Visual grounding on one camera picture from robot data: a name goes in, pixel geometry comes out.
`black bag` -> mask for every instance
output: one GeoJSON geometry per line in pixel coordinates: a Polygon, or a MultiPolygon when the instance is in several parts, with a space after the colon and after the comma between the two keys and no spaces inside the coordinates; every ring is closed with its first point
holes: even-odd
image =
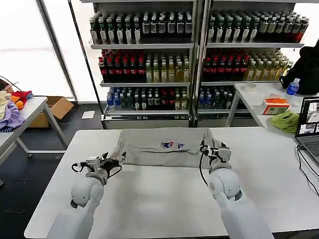
{"type": "Polygon", "coordinates": [[[300,50],[300,58],[288,74],[281,77],[283,88],[299,78],[298,94],[314,95],[319,92],[319,49],[305,46],[300,50]]]}

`red cloth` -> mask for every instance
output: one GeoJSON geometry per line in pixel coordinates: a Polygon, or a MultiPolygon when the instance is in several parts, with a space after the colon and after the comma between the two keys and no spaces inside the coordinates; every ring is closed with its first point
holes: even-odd
{"type": "Polygon", "coordinates": [[[17,92],[12,92],[11,94],[12,94],[13,96],[18,96],[18,97],[20,97],[20,101],[22,101],[22,103],[23,103],[23,105],[24,105],[25,102],[26,102],[26,100],[27,100],[26,96],[27,96],[28,94],[30,94],[30,93],[32,93],[32,91],[17,91],[17,92]]]}

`laptop keyboard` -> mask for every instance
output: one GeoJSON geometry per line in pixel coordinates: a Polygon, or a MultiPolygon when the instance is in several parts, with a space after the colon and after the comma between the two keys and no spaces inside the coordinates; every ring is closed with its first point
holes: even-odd
{"type": "Polygon", "coordinates": [[[314,156],[319,156],[319,141],[305,142],[305,146],[314,156]]]}

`laptop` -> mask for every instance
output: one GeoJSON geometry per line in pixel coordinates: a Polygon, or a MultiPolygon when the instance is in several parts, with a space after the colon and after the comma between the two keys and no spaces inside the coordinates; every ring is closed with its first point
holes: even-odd
{"type": "Polygon", "coordinates": [[[304,97],[295,138],[319,163],[319,97],[304,97]]]}

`white table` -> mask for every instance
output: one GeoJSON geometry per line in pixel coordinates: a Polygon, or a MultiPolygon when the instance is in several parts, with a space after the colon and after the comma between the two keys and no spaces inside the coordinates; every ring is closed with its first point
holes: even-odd
{"type": "MultiPolygon", "coordinates": [[[[239,100],[241,99],[248,109],[249,113],[252,115],[258,126],[269,129],[272,132],[282,132],[280,129],[277,129],[272,126],[270,118],[273,115],[263,115],[260,105],[263,102],[263,99],[268,97],[270,94],[276,94],[283,96],[286,92],[286,89],[283,89],[282,85],[279,82],[273,83],[256,83],[256,89],[253,92],[245,90],[246,83],[237,83],[235,84],[236,93],[230,112],[225,124],[225,127],[230,127],[234,118],[234,114],[238,105],[239,100]]],[[[293,112],[299,113],[301,105],[303,102],[304,96],[296,95],[295,102],[297,107],[289,107],[293,112]]]]}
{"type": "MultiPolygon", "coordinates": [[[[232,149],[233,170],[273,232],[319,228],[319,198],[298,170],[293,139],[262,127],[211,130],[232,149]]],[[[71,165],[114,150],[119,134],[81,130],[74,135],[24,232],[26,238],[45,238],[57,213],[69,206],[72,185],[85,176],[74,173],[71,165]]],[[[220,209],[198,169],[124,165],[105,187],[89,238],[225,235],[220,209]]]]}
{"type": "Polygon", "coordinates": [[[32,123],[32,121],[43,112],[50,122],[52,128],[59,137],[63,147],[67,149],[68,143],[64,137],[62,130],[56,122],[49,106],[47,105],[47,97],[33,97],[27,100],[24,108],[20,110],[20,114],[24,117],[25,122],[17,128],[15,131],[10,133],[0,133],[0,165],[6,160],[8,155],[15,149],[19,144],[22,149],[31,156],[32,153],[64,153],[65,150],[29,150],[25,144],[19,139],[19,136],[25,131],[25,129],[32,123]]]}

